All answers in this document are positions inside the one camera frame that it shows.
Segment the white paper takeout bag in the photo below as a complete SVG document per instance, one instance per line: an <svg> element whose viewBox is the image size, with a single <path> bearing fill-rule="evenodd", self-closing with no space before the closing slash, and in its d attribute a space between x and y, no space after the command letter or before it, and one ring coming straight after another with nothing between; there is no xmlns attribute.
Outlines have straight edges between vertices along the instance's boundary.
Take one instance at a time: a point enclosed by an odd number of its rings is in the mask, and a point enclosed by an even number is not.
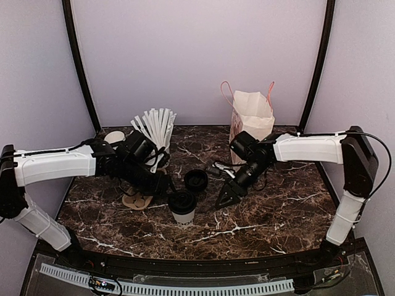
<svg viewBox="0 0 395 296"><path fill-rule="evenodd" d="M221 83L222 96L232 107L229 142L242 131L260 141L272 132L275 117L270 95L274 85L274 81L270 83L264 96L261 92L233 92L229 82Z"/></svg>

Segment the single black cup lid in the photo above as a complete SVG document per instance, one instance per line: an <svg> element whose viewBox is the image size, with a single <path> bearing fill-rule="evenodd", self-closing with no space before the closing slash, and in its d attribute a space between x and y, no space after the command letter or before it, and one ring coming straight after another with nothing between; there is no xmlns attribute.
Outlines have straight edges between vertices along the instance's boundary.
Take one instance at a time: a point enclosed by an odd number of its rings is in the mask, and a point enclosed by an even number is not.
<svg viewBox="0 0 395 296"><path fill-rule="evenodd" d="M177 215L191 213L198 203L196 196L187 190L179 190L169 195L168 206L171 212Z"/></svg>

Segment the brown cardboard cup carrier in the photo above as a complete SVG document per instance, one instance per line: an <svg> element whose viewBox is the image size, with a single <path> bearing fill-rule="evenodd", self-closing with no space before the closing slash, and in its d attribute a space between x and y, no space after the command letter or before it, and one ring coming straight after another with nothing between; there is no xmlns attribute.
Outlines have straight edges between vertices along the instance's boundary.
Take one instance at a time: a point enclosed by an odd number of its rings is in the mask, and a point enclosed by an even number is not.
<svg viewBox="0 0 395 296"><path fill-rule="evenodd" d="M143 211L146 209L153 200L151 195L143 195L142 193L134 190L132 187L127 190L126 194L122 196L122 203L124 206L135 210Z"/></svg>

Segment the stack of black cup lids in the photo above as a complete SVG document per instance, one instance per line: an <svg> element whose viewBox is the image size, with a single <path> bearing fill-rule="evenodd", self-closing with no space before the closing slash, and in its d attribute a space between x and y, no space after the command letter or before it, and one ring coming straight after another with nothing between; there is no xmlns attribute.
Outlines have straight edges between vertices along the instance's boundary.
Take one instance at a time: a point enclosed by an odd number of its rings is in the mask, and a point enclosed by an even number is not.
<svg viewBox="0 0 395 296"><path fill-rule="evenodd" d="M187 190L201 192L207 188L208 176L204 170L194 169L185 174L184 183Z"/></svg>

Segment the white paper coffee cup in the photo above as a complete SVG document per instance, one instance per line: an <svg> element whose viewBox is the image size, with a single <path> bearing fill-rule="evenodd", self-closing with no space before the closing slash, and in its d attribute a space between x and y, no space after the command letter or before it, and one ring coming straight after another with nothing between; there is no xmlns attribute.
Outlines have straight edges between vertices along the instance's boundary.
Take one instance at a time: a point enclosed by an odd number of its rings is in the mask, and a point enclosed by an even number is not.
<svg viewBox="0 0 395 296"><path fill-rule="evenodd" d="M195 210L192 210L191 212L183 215L172 212L172 215L175 219L177 226L181 228L187 228L193 225Z"/></svg>

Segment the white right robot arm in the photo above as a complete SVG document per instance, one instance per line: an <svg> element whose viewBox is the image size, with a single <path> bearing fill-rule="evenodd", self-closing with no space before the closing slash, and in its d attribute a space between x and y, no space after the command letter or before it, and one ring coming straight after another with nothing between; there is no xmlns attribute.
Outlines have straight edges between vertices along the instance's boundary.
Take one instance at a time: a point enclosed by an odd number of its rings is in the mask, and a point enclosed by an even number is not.
<svg viewBox="0 0 395 296"><path fill-rule="evenodd" d="M230 142L230 149L241 159L240 169L223 185L216 200L217 209L240 203L247 190L276 162L328 162L343 166L343 196L326 233L315 262L329 267L339 257L340 246L360 221L366 203L378 190L374 185L379 167L378 157L359 126L346 131L321 134L272 133L259 141L242 131Z"/></svg>

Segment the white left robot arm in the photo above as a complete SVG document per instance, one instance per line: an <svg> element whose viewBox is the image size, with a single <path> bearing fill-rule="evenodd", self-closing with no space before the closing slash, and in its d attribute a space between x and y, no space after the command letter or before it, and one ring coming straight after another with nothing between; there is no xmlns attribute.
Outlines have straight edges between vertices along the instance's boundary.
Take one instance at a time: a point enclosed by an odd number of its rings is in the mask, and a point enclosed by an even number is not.
<svg viewBox="0 0 395 296"><path fill-rule="evenodd" d="M54 150L15 150L6 145L1 153L1 218L20 223L54 250L74 269L87 264L71 230L54 221L32 201L26 186L33 183L76 176L109 176L128 182L137 192L161 196L172 186L163 171L151 172L146 161L160 154L143 139L110 144L88 139L81 144Z"/></svg>

